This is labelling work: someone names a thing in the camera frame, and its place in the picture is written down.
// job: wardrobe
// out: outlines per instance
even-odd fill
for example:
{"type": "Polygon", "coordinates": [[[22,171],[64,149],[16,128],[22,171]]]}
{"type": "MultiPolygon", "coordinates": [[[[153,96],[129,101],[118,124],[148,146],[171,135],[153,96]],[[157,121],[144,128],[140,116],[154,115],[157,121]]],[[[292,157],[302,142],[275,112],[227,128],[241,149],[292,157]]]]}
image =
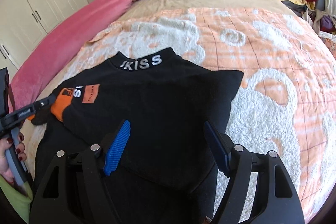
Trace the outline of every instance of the wardrobe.
{"type": "Polygon", "coordinates": [[[39,42],[87,0],[0,0],[0,68],[10,78],[39,42]]]}

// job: silver screw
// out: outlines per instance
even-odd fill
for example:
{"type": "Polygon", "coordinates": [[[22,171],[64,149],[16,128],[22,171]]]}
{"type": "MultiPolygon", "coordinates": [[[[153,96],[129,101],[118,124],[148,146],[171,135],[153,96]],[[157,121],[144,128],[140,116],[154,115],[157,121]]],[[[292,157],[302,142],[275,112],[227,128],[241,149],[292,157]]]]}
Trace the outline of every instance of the silver screw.
{"type": "Polygon", "coordinates": [[[236,144],[236,145],[235,145],[235,150],[241,152],[241,151],[244,150],[244,147],[242,147],[240,144],[236,144]]]}
{"type": "Polygon", "coordinates": [[[99,150],[99,148],[100,148],[99,144],[93,144],[93,145],[91,145],[91,147],[90,147],[90,149],[91,149],[92,151],[97,151],[97,150],[99,150]]]}
{"type": "Polygon", "coordinates": [[[64,154],[65,154],[65,152],[63,150],[60,150],[56,153],[56,156],[60,158],[60,157],[63,157],[64,154]]]}
{"type": "Polygon", "coordinates": [[[278,154],[277,154],[275,151],[273,151],[273,150],[271,150],[271,151],[269,152],[269,155],[270,155],[272,158],[276,158],[276,157],[278,156],[278,154]]]}

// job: hand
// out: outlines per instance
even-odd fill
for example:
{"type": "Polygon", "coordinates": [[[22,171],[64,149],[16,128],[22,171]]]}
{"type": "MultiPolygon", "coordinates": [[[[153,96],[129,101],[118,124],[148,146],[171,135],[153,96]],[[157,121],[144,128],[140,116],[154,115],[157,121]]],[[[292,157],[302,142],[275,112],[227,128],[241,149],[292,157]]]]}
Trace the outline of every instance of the hand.
{"type": "MultiPolygon", "coordinates": [[[[23,135],[20,133],[18,135],[18,139],[20,144],[16,147],[16,153],[19,156],[19,160],[26,160],[27,155],[25,154],[25,145],[22,143],[24,140],[23,135]]],[[[9,183],[14,183],[14,176],[12,171],[8,166],[7,159],[5,157],[5,151],[9,149],[13,144],[12,138],[3,138],[0,140],[0,175],[9,183]]]]}

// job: orange and white blanket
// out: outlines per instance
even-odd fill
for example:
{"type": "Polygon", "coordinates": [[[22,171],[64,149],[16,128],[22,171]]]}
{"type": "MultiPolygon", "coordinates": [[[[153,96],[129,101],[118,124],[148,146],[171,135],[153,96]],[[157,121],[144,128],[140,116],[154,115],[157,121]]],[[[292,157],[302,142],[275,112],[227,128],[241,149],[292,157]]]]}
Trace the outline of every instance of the orange and white blanket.
{"type": "MultiPolygon", "coordinates": [[[[210,70],[244,72],[226,133],[251,152],[279,153],[308,222],[336,181],[336,61],[308,23],[251,8],[163,10],[117,21],[81,48],[52,88],[118,51],[140,58],[166,47],[210,70]]],[[[29,142],[33,174],[44,130],[34,128],[29,142]]],[[[218,173],[216,208],[227,181],[218,173]]],[[[251,182],[241,220],[249,216],[256,176],[251,182]]]]}

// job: blue gripper pad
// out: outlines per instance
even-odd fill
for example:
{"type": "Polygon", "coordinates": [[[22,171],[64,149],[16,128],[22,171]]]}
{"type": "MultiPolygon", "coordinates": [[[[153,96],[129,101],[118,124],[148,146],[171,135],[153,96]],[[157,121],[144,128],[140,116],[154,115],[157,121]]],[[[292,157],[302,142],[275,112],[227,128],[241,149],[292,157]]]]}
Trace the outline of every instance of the blue gripper pad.
{"type": "Polygon", "coordinates": [[[119,130],[117,136],[115,137],[112,145],[106,152],[105,165],[103,168],[105,175],[109,176],[111,172],[117,169],[119,160],[125,149],[130,133],[131,133],[131,123],[128,120],[126,120],[121,126],[121,129],[119,130]]]}

